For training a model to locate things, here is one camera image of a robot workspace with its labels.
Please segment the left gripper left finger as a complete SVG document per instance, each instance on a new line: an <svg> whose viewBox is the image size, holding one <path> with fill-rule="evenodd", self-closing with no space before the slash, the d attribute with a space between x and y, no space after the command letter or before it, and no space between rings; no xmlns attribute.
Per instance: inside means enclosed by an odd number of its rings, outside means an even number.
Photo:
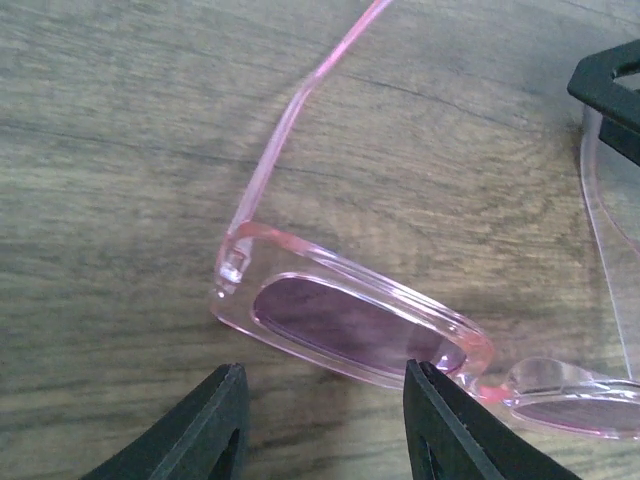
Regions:
<svg viewBox="0 0 640 480"><path fill-rule="evenodd" d="M240 364L224 364L120 452L95 479L239 479L249 433L249 389Z"/></svg>

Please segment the pink sunglasses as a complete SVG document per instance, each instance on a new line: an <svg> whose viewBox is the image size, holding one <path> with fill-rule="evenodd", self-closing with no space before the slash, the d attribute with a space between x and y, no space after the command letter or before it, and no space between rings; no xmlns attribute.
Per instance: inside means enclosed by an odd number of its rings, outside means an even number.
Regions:
<svg viewBox="0 0 640 480"><path fill-rule="evenodd" d="M436 300L308 240L260 223L256 209L309 94L385 10L373 2L304 80L242 195L215 266L211 309L224 324L331 371L398 389L424 362L503 422L606 439L639 436L639 384L547 354L548 327L508 331L515 359L490 382L497 344Z"/></svg>

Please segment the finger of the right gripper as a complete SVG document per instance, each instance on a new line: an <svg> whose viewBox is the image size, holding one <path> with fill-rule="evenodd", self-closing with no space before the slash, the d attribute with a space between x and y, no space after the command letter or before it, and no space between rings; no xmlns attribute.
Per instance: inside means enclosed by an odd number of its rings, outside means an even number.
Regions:
<svg viewBox="0 0 640 480"><path fill-rule="evenodd" d="M580 60L567 91L602 115L598 139L639 165L639 90L615 82L639 72L640 41L616 46Z"/></svg>

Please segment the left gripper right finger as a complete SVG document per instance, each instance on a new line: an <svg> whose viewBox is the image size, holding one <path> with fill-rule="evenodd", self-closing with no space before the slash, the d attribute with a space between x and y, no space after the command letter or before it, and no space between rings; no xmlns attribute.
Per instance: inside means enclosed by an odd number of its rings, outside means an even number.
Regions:
<svg viewBox="0 0 640 480"><path fill-rule="evenodd" d="M415 480L579 479L428 362L407 362L403 412Z"/></svg>

